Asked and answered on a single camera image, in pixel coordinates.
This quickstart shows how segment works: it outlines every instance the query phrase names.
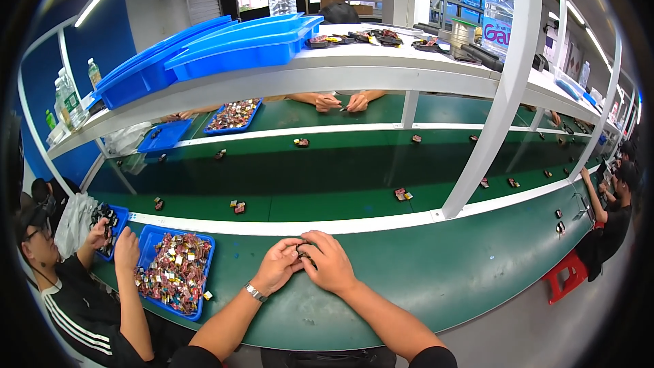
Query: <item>cardboard box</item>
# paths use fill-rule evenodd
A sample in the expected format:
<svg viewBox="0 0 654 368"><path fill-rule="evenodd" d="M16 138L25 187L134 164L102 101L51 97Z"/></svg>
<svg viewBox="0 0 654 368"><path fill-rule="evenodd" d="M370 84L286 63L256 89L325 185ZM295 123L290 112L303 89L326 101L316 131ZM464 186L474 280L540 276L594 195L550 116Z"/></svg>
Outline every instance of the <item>cardboard box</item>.
<svg viewBox="0 0 654 368"><path fill-rule="evenodd" d="M330 3L334 2L345 2L345 0L321 0L321 9L325 6L327 6Z"/></svg>
<svg viewBox="0 0 654 368"><path fill-rule="evenodd" d="M372 16L372 6L364 4L353 4L352 7L356 10L356 13L360 16Z"/></svg>

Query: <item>blue wall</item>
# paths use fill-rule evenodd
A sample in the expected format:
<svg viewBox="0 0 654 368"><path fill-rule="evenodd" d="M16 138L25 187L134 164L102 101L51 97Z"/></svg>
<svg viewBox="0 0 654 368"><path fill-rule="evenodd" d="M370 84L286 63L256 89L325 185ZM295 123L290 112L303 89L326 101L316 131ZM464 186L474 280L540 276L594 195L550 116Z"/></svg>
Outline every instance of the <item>blue wall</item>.
<svg viewBox="0 0 654 368"><path fill-rule="evenodd" d="M76 15L87 0L68 0L51 9L38 21L32 41L60 22ZM103 74L134 56L136 50L132 39L125 0L102 0L78 29L64 30L68 57L80 95L91 91L87 75L87 60L93 57ZM22 64L23 83L29 110L41 142L50 133L45 120L45 110L54 105L54 80L61 69L57 36L47 39L30 53ZM16 113L23 115L16 97ZM38 153L28 126L23 120L23 144L25 159L38 178L50 179L52 174ZM94 142L86 143L53 160L62 176L80 184L100 151Z"/></svg>

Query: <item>wristwatch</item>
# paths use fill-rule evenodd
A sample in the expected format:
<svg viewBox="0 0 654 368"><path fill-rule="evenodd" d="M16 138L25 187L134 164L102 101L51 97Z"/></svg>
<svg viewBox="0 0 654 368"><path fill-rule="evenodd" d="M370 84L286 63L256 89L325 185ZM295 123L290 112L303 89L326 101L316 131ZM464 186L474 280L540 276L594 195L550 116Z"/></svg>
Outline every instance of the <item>wristwatch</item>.
<svg viewBox="0 0 654 368"><path fill-rule="evenodd" d="M252 294L252 297L256 298L262 303L265 303L266 300L268 299L268 297L261 294L256 288L252 287L252 284L250 284L250 282L245 283L245 286L243 287L245 287L248 293Z"/></svg>

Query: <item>magnifying headset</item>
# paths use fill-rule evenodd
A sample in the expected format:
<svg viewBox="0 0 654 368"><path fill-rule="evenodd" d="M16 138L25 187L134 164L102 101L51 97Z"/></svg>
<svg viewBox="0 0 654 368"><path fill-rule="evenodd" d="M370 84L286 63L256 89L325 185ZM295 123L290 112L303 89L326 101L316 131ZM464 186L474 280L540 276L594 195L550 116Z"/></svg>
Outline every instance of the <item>magnifying headset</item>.
<svg viewBox="0 0 654 368"><path fill-rule="evenodd" d="M50 238L54 238L55 231L50 226L50 217L54 213L56 201L52 195L48 195L44 201L37 203L32 209L26 210L20 218L22 230L27 230L28 226L40 227L50 231ZM23 241L27 241L31 236L25 236Z"/></svg>

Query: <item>hand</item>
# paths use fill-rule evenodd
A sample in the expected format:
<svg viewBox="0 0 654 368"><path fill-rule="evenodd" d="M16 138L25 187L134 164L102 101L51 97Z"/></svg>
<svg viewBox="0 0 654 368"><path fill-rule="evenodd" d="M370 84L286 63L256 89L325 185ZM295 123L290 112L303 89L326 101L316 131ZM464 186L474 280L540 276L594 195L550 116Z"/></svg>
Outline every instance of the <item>hand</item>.
<svg viewBox="0 0 654 368"><path fill-rule="evenodd" d="M561 125L561 117L559 117L559 114L557 114L556 111L550 111L552 113L552 121L554 121L554 124L558 126Z"/></svg>
<svg viewBox="0 0 654 368"><path fill-rule="evenodd" d="M327 112L330 108L342 108L341 102L331 94L318 94L316 97L316 111Z"/></svg>
<svg viewBox="0 0 654 368"><path fill-rule="evenodd" d="M109 243L109 239L105 239L105 225L109 223L109 219L103 217L99 222L93 226L93 229L88 233L85 244L90 245L93 249L97 250Z"/></svg>
<svg viewBox="0 0 654 368"><path fill-rule="evenodd" d="M591 182L591 174L588 172L586 167L581 168L581 178L586 182L587 184L590 184Z"/></svg>
<svg viewBox="0 0 654 368"><path fill-rule="evenodd" d="M140 254L139 238L136 237L136 234L129 227L125 226L114 247L116 273L119 271L133 273L136 263L139 261Z"/></svg>
<svg viewBox="0 0 654 368"><path fill-rule="evenodd" d="M355 287L358 283L355 272L347 258L341 244L331 234L321 231L302 233L302 237L318 247L303 244L298 249L306 252L316 264L318 270L307 258L301 258L304 270L311 281L323 290L331 291L336 295Z"/></svg>
<svg viewBox="0 0 654 368"><path fill-rule="evenodd" d="M368 98L364 93L354 94L350 97L350 102L347 105L349 112L365 111L368 108Z"/></svg>
<svg viewBox="0 0 654 368"><path fill-rule="evenodd" d="M173 121L178 121L178 120L179 120L179 113L170 114L161 119L161 121L164 123L171 123Z"/></svg>
<svg viewBox="0 0 654 368"><path fill-rule="evenodd" d="M178 112L177 116L179 117L179 119L189 119L195 113L196 113L195 110L182 111L182 112Z"/></svg>
<svg viewBox="0 0 654 368"><path fill-rule="evenodd" d="M302 239L289 237L271 247L264 256L256 276L250 281L252 287L266 297L281 289L293 273L302 269L298 252L295 250L302 242Z"/></svg>

